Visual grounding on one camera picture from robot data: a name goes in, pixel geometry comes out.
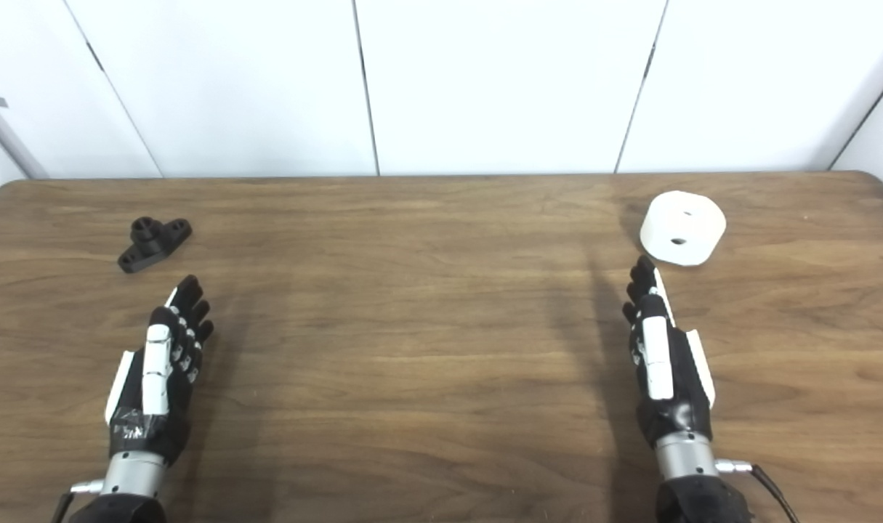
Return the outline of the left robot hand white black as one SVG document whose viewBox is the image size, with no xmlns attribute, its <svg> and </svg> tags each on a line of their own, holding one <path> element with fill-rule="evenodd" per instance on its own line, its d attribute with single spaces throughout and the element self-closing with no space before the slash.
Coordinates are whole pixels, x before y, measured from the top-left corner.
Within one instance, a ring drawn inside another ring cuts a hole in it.
<svg viewBox="0 0 883 523">
<path fill-rule="evenodd" d="M 153 309 L 142 347 L 122 354 L 105 407 L 110 456 L 152 453 L 172 466 L 188 446 L 190 403 L 213 332 L 209 310 L 188 275 Z"/>
</svg>

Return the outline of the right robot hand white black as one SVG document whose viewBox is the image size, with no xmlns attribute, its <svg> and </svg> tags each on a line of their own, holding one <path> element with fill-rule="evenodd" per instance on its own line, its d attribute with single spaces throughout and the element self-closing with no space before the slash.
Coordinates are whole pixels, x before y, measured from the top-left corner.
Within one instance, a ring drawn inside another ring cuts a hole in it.
<svg viewBox="0 0 883 523">
<path fill-rule="evenodd" d="M 688 332 L 673 318 L 659 269 L 641 255 L 629 277 L 623 316 L 636 365 L 636 419 L 643 437 L 650 446 L 681 431 L 712 440 L 711 387 L 701 375 Z"/>
</svg>

